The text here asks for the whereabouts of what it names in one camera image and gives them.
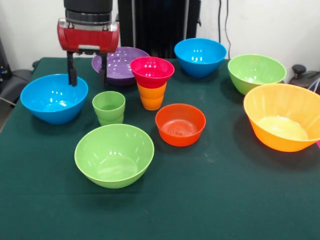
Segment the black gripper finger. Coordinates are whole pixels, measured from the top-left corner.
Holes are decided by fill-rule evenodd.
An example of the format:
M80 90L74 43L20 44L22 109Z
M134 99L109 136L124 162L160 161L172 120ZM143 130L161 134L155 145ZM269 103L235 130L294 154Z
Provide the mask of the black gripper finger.
M99 85L101 88L105 88L106 78L107 78L107 54L101 53L99 55L101 57L101 68L99 70Z
M74 67L73 52L67 51L67 71L68 71L68 84L75 87L77 85L77 71Z

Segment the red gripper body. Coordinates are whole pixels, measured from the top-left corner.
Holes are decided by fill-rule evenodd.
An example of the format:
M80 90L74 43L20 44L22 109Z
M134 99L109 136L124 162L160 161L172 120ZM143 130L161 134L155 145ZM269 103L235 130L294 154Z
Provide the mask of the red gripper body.
M57 35L61 48L72 53L114 53L118 47L120 27L109 25L80 25L60 18Z

